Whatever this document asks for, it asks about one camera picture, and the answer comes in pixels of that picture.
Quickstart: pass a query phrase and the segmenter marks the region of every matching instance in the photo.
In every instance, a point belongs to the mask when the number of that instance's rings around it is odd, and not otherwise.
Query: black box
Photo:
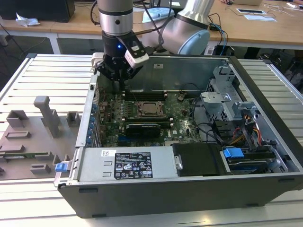
[[[0,16],[16,19],[16,13],[26,18],[68,22],[75,12],[74,0],[0,0]]]

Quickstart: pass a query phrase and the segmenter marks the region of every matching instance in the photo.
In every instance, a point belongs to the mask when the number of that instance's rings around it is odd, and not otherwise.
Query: yellow wire
[[[257,135],[258,135],[258,143],[259,143],[259,139],[260,139],[260,133],[259,133],[259,131],[258,130],[256,130],[256,129],[254,129],[254,131],[257,133]]]
[[[231,142],[231,144],[237,143],[237,142],[239,142],[243,138],[244,138],[244,135],[241,135],[239,138],[237,138],[236,140],[234,140],[233,142]]]

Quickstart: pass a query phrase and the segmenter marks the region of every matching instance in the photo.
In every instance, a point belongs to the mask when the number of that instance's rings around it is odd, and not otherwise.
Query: blue latch
[[[241,148],[226,148],[223,150],[224,156],[229,157],[244,157],[243,151]]]
[[[68,164],[67,163],[57,163],[56,164],[56,167],[55,167],[55,171],[56,172],[67,172],[67,166]]]

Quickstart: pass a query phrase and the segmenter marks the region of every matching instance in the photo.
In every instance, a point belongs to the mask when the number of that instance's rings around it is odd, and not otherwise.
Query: gray plastic part
[[[52,109],[51,111],[52,111],[52,114],[53,114],[53,122],[54,122],[56,125],[58,125],[59,122],[60,122],[58,113],[57,113],[57,111],[54,110],[54,109]],[[41,120],[42,120],[43,125],[44,125],[45,127],[48,127],[47,124],[45,123],[45,120],[44,120],[43,118],[41,118]]]
[[[7,132],[4,136],[9,139],[25,139],[30,137],[29,131]]]
[[[35,158],[39,161],[53,160],[54,156],[53,156],[52,152],[48,152],[46,155],[35,155]]]
[[[52,170],[50,169],[47,163],[43,163],[32,164],[30,171],[32,171],[33,174],[49,174]]]
[[[12,128],[10,125],[3,133],[29,131],[31,136],[23,139],[7,139],[2,136],[0,146],[20,146],[23,145],[26,149],[22,154],[16,154],[15,159],[6,159],[6,154],[1,154],[0,151],[0,166],[5,169],[5,174],[0,177],[0,180],[15,180],[15,179],[32,179],[36,178],[30,171],[31,164],[47,163],[51,169],[51,173],[39,174],[40,178],[54,178],[55,170],[53,166],[54,156],[57,155],[60,160],[63,160],[66,155],[73,157],[75,152],[75,143],[78,135],[78,127],[70,128],[66,121],[66,116],[59,117],[58,124],[60,137],[53,139],[49,130],[46,130],[42,124],[41,116],[28,117],[28,120],[23,120],[24,128]]]
[[[60,163],[61,160],[59,159],[59,157],[57,155],[55,155],[55,157],[53,158],[53,166],[55,166],[56,164]]]
[[[8,145],[8,146],[1,146],[0,153],[19,153],[24,152],[25,147],[23,145]]]
[[[6,163],[8,162],[7,159],[4,156],[0,156],[0,163]]]
[[[23,110],[11,110],[6,120],[12,128],[24,127],[22,121],[28,117]]]
[[[66,115],[66,120],[69,127],[79,127],[80,126],[80,116],[78,112],[68,112]]]
[[[64,160],[65,161],[70,161],[71,160],[70,157],[68,156],[68,154],[65,155]]]
[[[59,128],[58,128],[58,115],[56,117],[53,116],[53,112],[51,111],[51,108],[49,107],[49,97],[48,96],[37,96],[34,101],[34,106],[39,108],[44,124],[47,125],[49,131],[51,132],[53,138],[59,137]]]

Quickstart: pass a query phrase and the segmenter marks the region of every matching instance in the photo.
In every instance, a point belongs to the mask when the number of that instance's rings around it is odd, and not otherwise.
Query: sticker
[[[115,173],[117,180],[152,178],[151,153],[115,154]]]
[[[22,159],[25,158],[24,156],[6,156],[5,159]]]
[[[171,5],[172,5],[172,6],[180,6],[180,2],[173,1],[173,2],[171,3]]]
[[[102,150],[101,156],[102,157],[113,157],[115,156],[117,150]]]
[[[163,68],[163,64],[154,64],[153,68],[154,69],[162,69]]]

